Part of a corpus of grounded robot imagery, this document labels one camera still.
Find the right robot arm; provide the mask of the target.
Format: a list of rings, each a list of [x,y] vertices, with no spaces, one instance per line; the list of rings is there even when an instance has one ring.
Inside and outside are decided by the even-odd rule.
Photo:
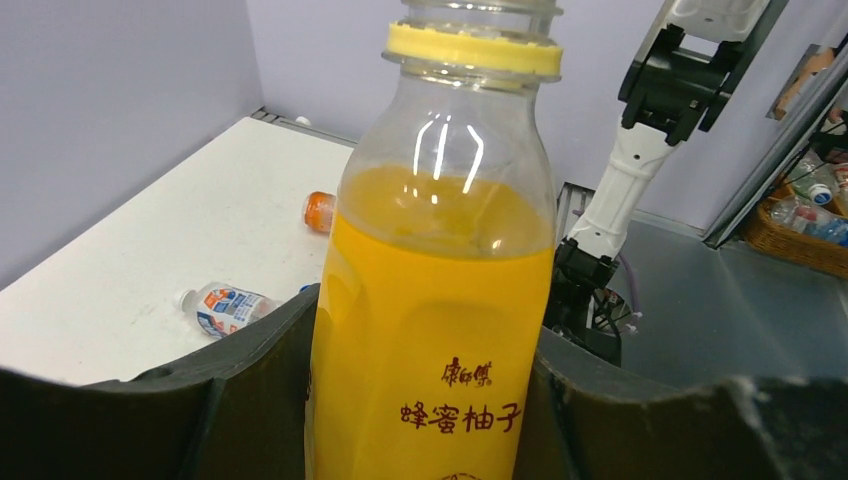
[[[559,243],[543,324],[618,366],[625,330],[601,298],[649,183],[695,130],[709,131],[786,4],[667,1],[619,89],[613,148],[586,209]]]

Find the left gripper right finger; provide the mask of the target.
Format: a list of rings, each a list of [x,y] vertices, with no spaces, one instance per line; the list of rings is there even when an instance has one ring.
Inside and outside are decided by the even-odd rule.
[[[843,479],[843,378],[732,376],[675,389],[543,330],[517,479]]]

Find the yellow juice bottle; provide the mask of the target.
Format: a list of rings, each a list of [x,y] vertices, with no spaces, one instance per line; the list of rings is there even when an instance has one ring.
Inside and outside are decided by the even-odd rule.
[[[535,121],[553,1],[411,1],[392,101],[340,181],[305,416],[310,479],[509,479],[557,245]]]

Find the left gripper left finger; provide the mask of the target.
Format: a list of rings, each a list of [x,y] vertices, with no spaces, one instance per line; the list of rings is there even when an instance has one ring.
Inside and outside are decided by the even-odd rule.
[[[5,479],[302,479],[318,286],[129,381],[1,373]]]

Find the clear water bottle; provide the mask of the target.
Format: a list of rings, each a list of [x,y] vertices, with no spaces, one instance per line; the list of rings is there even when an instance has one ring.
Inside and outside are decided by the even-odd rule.
[[[264,318],[281,302],[232,285],[211,282],[177,292],[175,308],[209,336],[224,338]]]

